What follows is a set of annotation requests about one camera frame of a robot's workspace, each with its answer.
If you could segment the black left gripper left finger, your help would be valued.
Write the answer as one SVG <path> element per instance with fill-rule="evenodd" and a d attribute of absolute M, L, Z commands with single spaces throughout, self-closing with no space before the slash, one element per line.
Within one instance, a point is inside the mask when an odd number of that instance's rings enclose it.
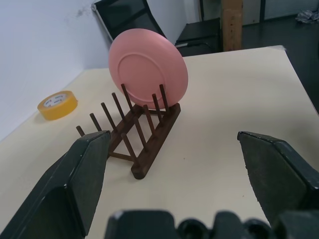
<path fill-rule="evenodd" d="M 84 239 L 100 199 L 111 134 L 77 139 L 27 196 L 0 239 Z"/>

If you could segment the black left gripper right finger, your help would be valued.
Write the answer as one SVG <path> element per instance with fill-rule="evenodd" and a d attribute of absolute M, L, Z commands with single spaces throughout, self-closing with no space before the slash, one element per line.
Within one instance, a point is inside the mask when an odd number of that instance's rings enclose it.
<path fill-rule="evenodd" d="M 270 224 L 284 211 L 319 210 L 319 172 L 286 141 L 247 131 L 237 139 L 254 194 Z"/>

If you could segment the pink plate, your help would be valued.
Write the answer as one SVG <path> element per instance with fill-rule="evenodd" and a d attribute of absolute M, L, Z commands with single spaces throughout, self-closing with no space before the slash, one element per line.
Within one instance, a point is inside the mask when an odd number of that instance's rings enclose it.
<path fill-rule="evenodd" d="M 120 91 L 130 100 L 154 109 L 152 95 L 164 108 L 160 91 L 163 86 L 169 107 L 186 93 L 188 71 L 177 48 L 162 35 L 147 29 L 133 28 L 120 33 L 109 50 L 109 71 Z"/>

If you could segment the dark wooden dish rack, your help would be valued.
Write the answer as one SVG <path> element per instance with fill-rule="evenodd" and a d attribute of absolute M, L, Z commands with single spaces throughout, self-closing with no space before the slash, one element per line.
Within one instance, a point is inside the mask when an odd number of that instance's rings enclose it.
<path fill-rule="evenodd" d="M 140 107 L 113 84 L 90 87 L 76 96 L 74 134 L 111 132 L 105 170 L 108 183 L 166 181 L 173 174 L 172 139 L 180 121 L 179 105 L 167 113 Z"/>

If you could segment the yellow tape roll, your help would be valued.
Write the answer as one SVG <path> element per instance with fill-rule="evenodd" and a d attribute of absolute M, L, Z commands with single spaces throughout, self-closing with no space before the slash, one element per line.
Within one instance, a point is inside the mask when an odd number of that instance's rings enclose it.
<path fill-rule="evenodd" d="M 77 106 L 72 91 L 61 91 L 45 98 L 37 109 L 46 120 L 57 120 L 73 112 Z"/>

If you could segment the crumpled grey foil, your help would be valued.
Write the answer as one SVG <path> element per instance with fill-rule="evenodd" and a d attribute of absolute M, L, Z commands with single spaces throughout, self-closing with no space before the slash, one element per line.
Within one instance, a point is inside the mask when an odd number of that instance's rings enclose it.
<path fill-rule="evenodd" d="M 300 23 L 319 23 L 319 8 L 315 11 L 303 10 L 296 16 L 296 21 Z"/>

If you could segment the black mesh office chair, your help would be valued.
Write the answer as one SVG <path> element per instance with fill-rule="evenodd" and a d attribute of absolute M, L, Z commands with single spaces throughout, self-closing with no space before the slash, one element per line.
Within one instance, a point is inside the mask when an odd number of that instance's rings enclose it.
<path fill-rule="evenodd" d="M 91 9 L 113 41 L 122 32 L 143 28 L 165 36 L 151 13 L 147 0 L 100 0 Z"/>

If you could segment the light wooden post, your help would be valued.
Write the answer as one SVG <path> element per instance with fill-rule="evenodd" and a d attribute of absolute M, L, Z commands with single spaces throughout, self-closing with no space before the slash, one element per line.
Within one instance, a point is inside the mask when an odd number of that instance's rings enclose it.
<path fill-rule="evenodd" d="M 243 0 L 221 0 L 223 50 L 242 48 Z"/>

